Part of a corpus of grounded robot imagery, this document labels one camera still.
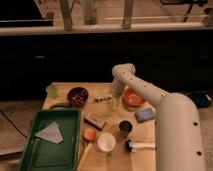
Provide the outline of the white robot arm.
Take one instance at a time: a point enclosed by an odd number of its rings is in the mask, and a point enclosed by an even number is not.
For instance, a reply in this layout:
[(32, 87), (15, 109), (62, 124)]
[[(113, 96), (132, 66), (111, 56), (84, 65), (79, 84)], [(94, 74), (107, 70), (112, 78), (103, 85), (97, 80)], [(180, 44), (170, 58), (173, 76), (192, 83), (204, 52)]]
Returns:
[(112, 95), (128, 86), (156, 109), (156, 171), (206, 171), (199, 112), (182, 93), (167, 92), (135, 75), (131, 63), (112, 68)]

